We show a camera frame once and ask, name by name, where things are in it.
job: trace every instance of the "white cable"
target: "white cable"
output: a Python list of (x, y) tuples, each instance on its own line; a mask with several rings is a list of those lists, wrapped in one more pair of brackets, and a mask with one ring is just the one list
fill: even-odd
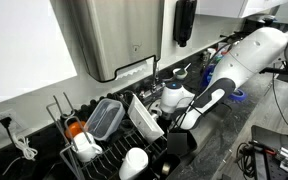
[(19, 160), (19, 159), (22, 159), (23, 157), (18, 157), (18, 158), (16, 158), (16, 159), (14, 159), (11, 163), (10, 163), (10, 165), (8, 165), (8, 167), (5, 169), (5, 171), (3, 172), (3, 176), (7, 173), (7, 171), (10, 169), (10, 167), (17, 161), (17, 160)]
[(28, 145), (28, 138), (25, 138), (22, 135), (17, 137), (15, 134), (12, 135), (12, 138), (16, 147), (23, 152), (24, 157), (27, 160), (35, 161), (34, 157), (37, 155), (38, 151), (36, 149), (30, 148)]

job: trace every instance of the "plastic container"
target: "plastic container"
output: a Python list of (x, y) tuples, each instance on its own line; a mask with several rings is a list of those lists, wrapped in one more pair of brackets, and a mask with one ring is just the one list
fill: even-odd
[(118, 128), (125, 110), (119, 101), (103, 99), (95, 108), (84, 128), (98, 141), (106, 141)]

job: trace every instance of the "white cup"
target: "white cup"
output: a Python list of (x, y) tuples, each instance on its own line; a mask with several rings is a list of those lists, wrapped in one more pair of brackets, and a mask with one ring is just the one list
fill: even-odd
[(132, 148), (125, 156), (119, 170), (121, 180), (135, 179), (148, 165), (148, 156), (143, 149)]
[(103, 152), (103, 149), (95, 143), (93, 135), (89, 132), (86, 132), (86, 134), (91, 143), (87, 141), (85, 134), (81, 132), (74, 137), (78, 150), (75, 149), (74, 145), (72, 146), (72, 150), (76, 153), (81, 162), (89, 162), (91, 159), (95, 158), (96, 155)]

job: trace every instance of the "robotic manipulator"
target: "robotic manipulator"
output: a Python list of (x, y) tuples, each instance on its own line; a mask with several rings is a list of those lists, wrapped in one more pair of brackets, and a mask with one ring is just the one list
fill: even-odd
[(199, 96), (195, 97), (181, 84), (171, 83), (164, 88), (158, 108), (169, 119), (176, 109), (188, 107), (185, 116), (177, 117), (177, 126), (194, 129), (203, 113), (221, 103), (269, 64), (285, 60), (288, 61), (288, 32), (258, 29), (223, 57), (214, 69), (211, 82)]

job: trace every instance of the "dish rack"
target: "dish rack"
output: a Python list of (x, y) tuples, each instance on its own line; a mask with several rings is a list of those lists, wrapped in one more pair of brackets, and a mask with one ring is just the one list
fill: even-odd
[[(107, 143), (102, 141), (97, 141), (96, 143), (102, 147), (103, 153), (97, 155), (90, 162), (82, 163), (75, 156), (74, 151), (72, 151), (72, 146), (76, 147), (74, 141), (70, 143), (70, 140), (65, 136), (65, 129), (68, 128), (68, 122), (72, 120), (76, 120), (80, 127), (82, 127), (79, 118), (77, 117), (77, 111), (74, 110), (70, 100), (68, 99), (66, 93), (63, 93), (67, 103), (69, 104), (72, 113), (70, 115), (64, 115), (61, 109), (61, 106), (55, 96), (54, 103), (51, 103), (46, 106), (48, 113), (53, 119), (57, 129), (60, 131), (61, 135), (65, 141), (65, 148), (60, 151), (60, 157), (66, 163), (66, 165), (70, 168), (75, 177), (79, 180), (84, 179), (119, 179), (118, 178), (118, 170), (123, 163), (123, 158), (125, 157), (128, 150), (133, 147), (139, 147), (147, 152), (150, 163), (155, 161), (160, 155), (162, 155), (166, 151), (167, 140), (164, 136), (161, 136), (153, 143), (149, 144), (141, 135), (141, 133), (135, 128), (134, 124), (133, 128), (127, 132), (126, 135), (121, 136), (115, 142)], [(64, 119), (64, 123), (62, 124), (61, 120), (55, 118), (52, 114), (50, 108), (52, 106), (57, 106), (61, 119)]]

